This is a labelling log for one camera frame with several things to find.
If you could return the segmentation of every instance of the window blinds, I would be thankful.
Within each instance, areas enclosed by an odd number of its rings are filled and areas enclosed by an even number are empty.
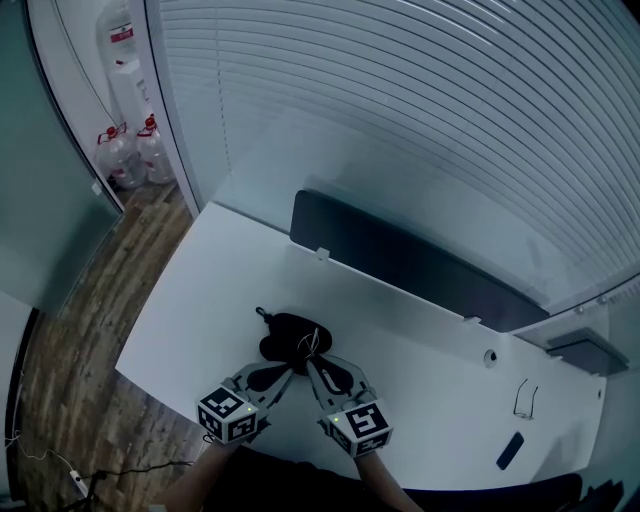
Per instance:
[[[640,31],[618,0],[147,0],[200,201],[326,192],[538,301],[638,272]]]

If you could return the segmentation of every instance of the white desk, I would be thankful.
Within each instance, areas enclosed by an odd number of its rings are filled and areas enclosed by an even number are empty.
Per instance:
[[[469,325],[437,306],[294,245],[287,235],[209,204],[151,293],[117,369],[195,421],[195,402],[261,360],[267,326],[254,309],[315,320],[331,353],[362,368],[395,423],[380,454],[404,487],[480,489],[528,483],[587,465],[606,380],[509,335]],[[497,365],[485,368],[493,349]],[[533,421],[512,414],[520,383],[538,385]],[[307,379],[296,376],[252,448],[357,475],[315,424]],[[519,431],[506,471],[496,460]]]

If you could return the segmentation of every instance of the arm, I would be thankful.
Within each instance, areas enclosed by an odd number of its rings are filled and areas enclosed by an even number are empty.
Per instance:
[[[198,461],[166,491],[153,500],[167,512],[198,512],[240,443],[215,441]]]
[[[354,461],[360,478],[380,501],[401,512],[422,510],[394,480],[375,451],[356,457]]]

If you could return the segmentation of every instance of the power strip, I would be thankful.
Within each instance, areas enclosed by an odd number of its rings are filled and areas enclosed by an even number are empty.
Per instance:
[[[84,483],[82,478],[80,478],[78,472],[74,470],[69,474],[71,475],[71,478],[73,478],[73,483],[76,484],[76,487],[80,489],[80,492],[86,498],[89,495],[89,489],[87,488],[87,485]]]

